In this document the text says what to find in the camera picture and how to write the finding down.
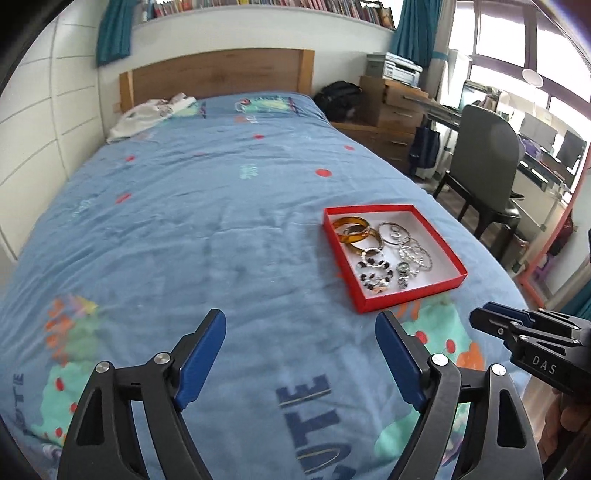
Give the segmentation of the person's right hand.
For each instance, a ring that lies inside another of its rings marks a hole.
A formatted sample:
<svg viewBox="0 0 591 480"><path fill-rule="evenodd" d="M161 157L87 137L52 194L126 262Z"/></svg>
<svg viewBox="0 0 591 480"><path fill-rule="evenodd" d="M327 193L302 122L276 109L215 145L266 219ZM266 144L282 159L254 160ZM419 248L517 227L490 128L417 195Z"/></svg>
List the person's right hand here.
<svg viewBox="0 0 591 480"><path fill-rule="evenodd" d="M538 442L541 462L545 463L559 445L559 433L580 433L590 424L590 405L573 400L553 388L554 400L545 416L545 424Z"/></svg>

